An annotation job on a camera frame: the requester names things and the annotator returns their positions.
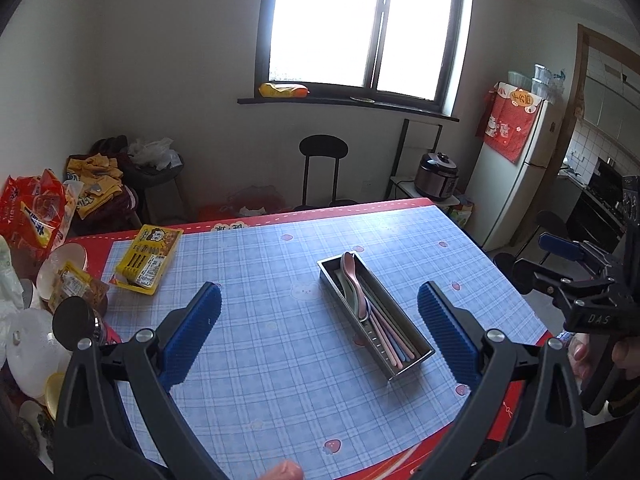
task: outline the blue plaid tablecloth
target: blue plaid tablecloth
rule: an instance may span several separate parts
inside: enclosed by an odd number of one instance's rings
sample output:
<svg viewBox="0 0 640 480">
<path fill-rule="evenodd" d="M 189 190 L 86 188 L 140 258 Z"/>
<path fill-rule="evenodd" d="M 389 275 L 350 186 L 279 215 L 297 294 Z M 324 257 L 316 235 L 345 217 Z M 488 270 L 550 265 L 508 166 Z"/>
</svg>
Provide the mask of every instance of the blue plaid tablecloth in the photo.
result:
<svg viewBox="0 0 640 480">
<path fill-rule="evenodd" d="M 108 280 L 130 241 L 111 248 Z M 390 383 L 319 280 L 317 261 L 357 250 L 436 349 Z M 222 314 L 187 379 L 171 394 L 232 480 L 284 458 L 330 479 L 401 452 L 453 420 L 465 395 L 416 307 L 435 281 L 484 328 L 534 344 L 542 322 L 489 259 L 437 207 L 183 235 L 154 296 L 112 287 L 106 320 L 130 338 L 219 283 Z M 123 402 L 145 455 L 161 458 L 128 384 Z"/>
</svg>

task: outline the metal screw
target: metal screw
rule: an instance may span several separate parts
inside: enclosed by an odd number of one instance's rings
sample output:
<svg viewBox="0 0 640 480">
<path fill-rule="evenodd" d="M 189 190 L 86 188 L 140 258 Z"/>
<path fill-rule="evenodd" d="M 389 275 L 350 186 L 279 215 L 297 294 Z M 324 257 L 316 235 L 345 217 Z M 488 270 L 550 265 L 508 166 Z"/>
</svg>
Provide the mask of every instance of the metal screw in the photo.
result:
<svg viewBox="0 0 640 480">
<path fill-rule="evenodd" d="M 87 350 L 91 348 L 93 343 L 88 337 L 83 337 L 80 341 L 78 341 L 78 350 Z"/>
<path fill-rule="evenodd" d="M 143 328 L 136 334 L 136 341 L 139 343 L 146 343 L 147 341 L 153 339 L 154 331 L 149 330 L 148 328 Z"/>
<path fill-rule="evenodd" d="M 497 328 L 492 328 L 491 330 L 489 330 L 486 333 L 486 336 L 494 343 L 501 343 L 505 338 L 504 333 L 500 332 Z"/>
<path fill-rule="evenodd" d="M 562 342 L 555 337 L 552 337 L 549 341 L 546 342 L 551 348 L 554 350 L 562 350 Z"/>
</svg>

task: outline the pot lid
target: pot lid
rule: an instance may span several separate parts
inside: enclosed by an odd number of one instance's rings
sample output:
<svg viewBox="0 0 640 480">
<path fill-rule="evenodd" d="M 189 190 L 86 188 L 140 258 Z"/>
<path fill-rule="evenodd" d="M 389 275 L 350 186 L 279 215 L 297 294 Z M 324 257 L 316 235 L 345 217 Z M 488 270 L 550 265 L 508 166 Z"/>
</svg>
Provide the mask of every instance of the pot lid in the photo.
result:
<svg viewBox="0 0 640 480">
<path fill-rule="evenodd" d="M 449 155 L 442 152 L 425 153 L 422 158 L 422 163 L 433 164 L 440 168 L 447 168 L 448 170 L 456 170 L 458 168 L 456 163 L 449 158 Z"/>
<path fill-rule="evenodd" d="M 6 359 L 20 389 L 37 399 L 44 394 L 49 376 L 58 371 L 66 350 L 51 329 L 52 316 L 39 308 L 15 315 L 6 340 Z"/>
</svg>

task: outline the window sill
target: window sill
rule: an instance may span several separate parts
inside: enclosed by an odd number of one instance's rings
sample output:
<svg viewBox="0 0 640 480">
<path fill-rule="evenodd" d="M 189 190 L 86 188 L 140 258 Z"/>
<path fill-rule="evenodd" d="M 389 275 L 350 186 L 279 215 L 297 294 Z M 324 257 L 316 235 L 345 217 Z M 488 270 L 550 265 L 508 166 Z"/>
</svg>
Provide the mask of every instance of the window sill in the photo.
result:
<svg viewBox="0 0 640 480">
<path fill-rule="evenodd" d="M 279 98 L 279 97 L 247 97 L 239 98 L 239 105 L 255 105 L 263 103 L 303 103 L 303 104 L 316 104 L 316 105 L 342 105 L 342 106 L 357 106 L 360 108 L 374 108 L 377 110 L 391 110 L 393 112 L 402 112 L 405 114 L 422 115 L 425 117 L 434 117 L 443 121 L 452 121 L 454 123 L 460 122 L 460 119 L 456 117 L 450 117 L 437 112 L 430 112 L 428 110 L 422 110 L 421 108 L 415 108 L 412 106 L 395 105 L 391 103 L 373 102 L 367 103 L 363 101 L 356 101 L 354 99 L 340 99 L 340 98 L 326 98 L 326 97 L 304 97 L 304 98 Z"/>
</svg>

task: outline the red bag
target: red bag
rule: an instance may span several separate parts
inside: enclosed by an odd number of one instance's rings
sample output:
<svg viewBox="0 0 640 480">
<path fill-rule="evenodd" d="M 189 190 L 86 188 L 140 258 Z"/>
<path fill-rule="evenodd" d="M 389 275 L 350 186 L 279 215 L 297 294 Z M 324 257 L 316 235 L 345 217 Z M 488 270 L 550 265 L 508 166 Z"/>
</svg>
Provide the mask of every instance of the red bag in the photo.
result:
<svg viewBox="0 0 640 480">
<path fill-rule="evenodd" d="M 40 262 L 64 241 L 65 187 L 51 172 L 9 177 L 0 196 L 0 235 L 14 248 L 27 248 Z"/>
</svg>

